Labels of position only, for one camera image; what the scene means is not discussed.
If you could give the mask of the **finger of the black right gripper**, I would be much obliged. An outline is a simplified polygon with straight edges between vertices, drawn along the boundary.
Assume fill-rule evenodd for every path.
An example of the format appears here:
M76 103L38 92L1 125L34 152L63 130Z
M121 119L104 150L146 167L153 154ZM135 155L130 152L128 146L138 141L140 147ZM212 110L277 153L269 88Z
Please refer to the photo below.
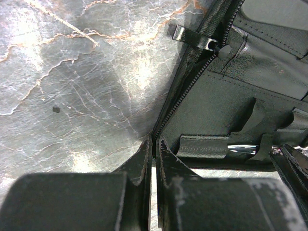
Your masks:
M285 144L270 152L270 159L284 184L291 190L302 214L308 213L308 157Z

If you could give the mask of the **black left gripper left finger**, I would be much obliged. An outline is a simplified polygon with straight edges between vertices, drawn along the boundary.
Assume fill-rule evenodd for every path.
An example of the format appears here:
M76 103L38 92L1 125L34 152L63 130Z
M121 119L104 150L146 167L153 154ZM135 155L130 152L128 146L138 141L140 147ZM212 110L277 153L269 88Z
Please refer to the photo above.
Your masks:
M3 231L147 231L152 139L110 173L33 173L9 189Z

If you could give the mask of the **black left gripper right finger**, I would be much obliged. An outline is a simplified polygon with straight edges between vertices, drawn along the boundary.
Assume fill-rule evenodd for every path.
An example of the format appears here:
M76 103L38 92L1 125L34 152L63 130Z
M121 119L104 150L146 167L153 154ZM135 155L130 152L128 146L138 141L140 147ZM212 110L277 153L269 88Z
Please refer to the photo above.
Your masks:
M305 231L287 186L273 178L203 178L156 142L158 226L164 231Z

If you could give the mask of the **black zip tool case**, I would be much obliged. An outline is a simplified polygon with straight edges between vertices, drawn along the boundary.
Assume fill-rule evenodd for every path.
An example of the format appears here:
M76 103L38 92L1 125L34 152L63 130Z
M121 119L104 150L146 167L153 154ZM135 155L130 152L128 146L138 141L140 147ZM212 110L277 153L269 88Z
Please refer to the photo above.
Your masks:
M196 30L153 130L191 167L272 170L270 150L308 144L308 3L216 0ZM228 145L258 145L255 155Z

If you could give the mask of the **silver thinning scissors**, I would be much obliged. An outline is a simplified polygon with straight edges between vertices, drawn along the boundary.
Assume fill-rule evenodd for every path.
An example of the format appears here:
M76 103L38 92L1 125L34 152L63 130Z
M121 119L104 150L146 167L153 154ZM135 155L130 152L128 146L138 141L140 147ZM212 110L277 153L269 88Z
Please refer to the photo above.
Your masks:
M248 144L228 145L228 150L232 152L239 152L252 155L256 154L258 148L259 148L258 145L248 145Z

